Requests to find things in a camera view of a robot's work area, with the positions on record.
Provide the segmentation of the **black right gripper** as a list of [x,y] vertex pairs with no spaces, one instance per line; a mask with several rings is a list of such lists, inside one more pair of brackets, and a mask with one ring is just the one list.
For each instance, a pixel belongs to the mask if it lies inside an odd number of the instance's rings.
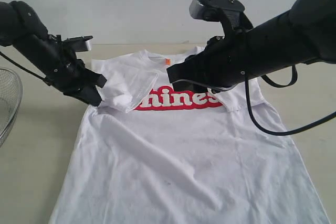
[[200,53],[168,67],[167,75],[177,92],[217,93],[244,83],[252,79],[246,36],[237,35],[230,41],[213,40]]

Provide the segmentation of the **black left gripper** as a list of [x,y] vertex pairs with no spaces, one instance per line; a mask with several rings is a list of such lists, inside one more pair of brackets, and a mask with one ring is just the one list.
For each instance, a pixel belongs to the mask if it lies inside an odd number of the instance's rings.
[[66,96],[92,106],[99,106],[102,102],[95,86],[103,88],[107,79],[87,69],[81,59],[72,56],[47,57],[44,74],[45,83]]

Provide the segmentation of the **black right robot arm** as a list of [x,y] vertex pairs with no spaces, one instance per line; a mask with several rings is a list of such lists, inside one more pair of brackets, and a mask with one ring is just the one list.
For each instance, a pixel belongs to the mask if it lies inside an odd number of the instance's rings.
[[167,69],[175,91],[226,91],[245,79],[299,63],[335,63],[335,0],[296,0],[291,9],[253,26],[238,0],[193,0],[194,19],[219,22],[223,36]]

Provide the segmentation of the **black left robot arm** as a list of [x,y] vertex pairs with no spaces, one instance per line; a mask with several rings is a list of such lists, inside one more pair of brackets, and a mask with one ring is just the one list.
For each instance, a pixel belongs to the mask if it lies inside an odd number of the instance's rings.
[[99,106],[102,98],[98,88],[107,80],[99,73],[86,68],[78,52],[90,51],[92,36],[80,36],[62,40],[52,35],[35,10],[23,1],[1,2],[1,46],[13,46],[44,76],[35,74],[5,54],[3,58],[27,73],[52,86],[63,95],[85,104]]

